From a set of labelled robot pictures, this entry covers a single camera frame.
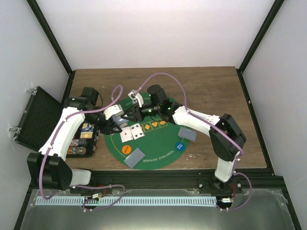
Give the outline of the blue patterned card deck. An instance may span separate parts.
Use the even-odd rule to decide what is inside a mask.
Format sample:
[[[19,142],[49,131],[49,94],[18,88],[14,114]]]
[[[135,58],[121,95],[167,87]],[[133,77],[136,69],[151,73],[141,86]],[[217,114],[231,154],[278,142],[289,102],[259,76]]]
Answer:
[[[121,118],[120,116],[112,116],[113,121],[120,127],[123,128],[128,125],[128,120]]]

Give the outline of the three of clubs card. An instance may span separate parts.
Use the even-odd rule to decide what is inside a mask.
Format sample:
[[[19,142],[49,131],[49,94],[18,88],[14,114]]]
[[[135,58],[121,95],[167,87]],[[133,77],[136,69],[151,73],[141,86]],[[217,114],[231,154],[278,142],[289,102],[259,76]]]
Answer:
[[[144,132],[139,123],[130,126],[130,131],[134,140],[144,137]]]

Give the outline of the ace of diamonds card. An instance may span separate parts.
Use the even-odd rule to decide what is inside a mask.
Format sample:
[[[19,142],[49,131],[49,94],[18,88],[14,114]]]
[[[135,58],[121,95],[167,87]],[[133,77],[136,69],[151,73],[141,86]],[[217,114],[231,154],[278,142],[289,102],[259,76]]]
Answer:
[[[131,133],[130,127],[122,128],[122,131],[120,132],[120,138],[122,143],[133,140],[133,135]]]

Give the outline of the orange big blind button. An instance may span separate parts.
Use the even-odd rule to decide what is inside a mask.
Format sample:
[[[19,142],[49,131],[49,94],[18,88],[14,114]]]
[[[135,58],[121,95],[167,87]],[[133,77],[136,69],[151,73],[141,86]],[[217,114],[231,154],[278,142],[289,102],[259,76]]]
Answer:
[[[124,145],[122,147],[122,153],[125,154],[125,155],[128,155],[132,152],[132,148],[130,145]]]

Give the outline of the dealt cards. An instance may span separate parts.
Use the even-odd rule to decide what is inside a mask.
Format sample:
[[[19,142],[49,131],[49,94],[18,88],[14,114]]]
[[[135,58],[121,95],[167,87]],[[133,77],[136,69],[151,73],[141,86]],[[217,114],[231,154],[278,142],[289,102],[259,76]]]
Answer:
[[[130,167],[134,168],[143,158],[145,154],[139,149],[136,148],[125,160],[125,164]]]
[[[178,136],[180,138],[184,138],[184,139],[187,139],[189,141],[195,142],[197,133],[193,130],[188,129],[188,128],[181,127],[179,132],[178,132]]]

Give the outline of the blue small blind button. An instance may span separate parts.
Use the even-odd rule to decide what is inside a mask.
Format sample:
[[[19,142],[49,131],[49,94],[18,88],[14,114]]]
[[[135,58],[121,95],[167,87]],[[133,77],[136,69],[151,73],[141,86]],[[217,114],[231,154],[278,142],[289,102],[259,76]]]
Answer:
[[[178,151],[184,151],[185,150],[185,144],[183,142],[177,142],[175,144],[175,148]]]

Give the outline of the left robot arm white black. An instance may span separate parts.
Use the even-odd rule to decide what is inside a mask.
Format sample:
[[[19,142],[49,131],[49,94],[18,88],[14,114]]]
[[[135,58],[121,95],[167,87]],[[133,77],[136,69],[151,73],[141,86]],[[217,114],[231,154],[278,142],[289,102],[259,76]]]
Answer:
[[[67,153],[71,141],[85,121],[98,125],[100,132],[110,134],[115,123],[112,116],[123,113],[117,104],[119,97],[112,97],[107,106],[96,108],[98,91],[85,87],[80,96],[70,96],[64,101],[59,121],[46,143],[37,153],[30,153],[27,165],[33,183],[40,192],[45,189],[66,190],[79,187],[86,193],[94,193],[98,181],[92,178],[89,170],[71,169],[67,163]]]

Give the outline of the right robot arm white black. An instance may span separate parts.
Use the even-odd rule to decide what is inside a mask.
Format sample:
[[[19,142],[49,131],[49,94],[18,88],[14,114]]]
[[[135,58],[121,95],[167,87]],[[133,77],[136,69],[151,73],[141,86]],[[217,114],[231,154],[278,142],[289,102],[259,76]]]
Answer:
[[[218,157],[213,187],[218,193],[226,192],[230,188],[235,164],[243,154],[247,140],[234,118],[229,114],[223,116],[203,114],[181,103],[172,102],[158,84],[150,86],[147,92],[150,102],[144,103],[143,97],[132,90],[128,94],[132,106],[124,109],[121,117],[138,122],[147,116],[158,115],[165,122],[189,127],[209,136],[214,153]]]

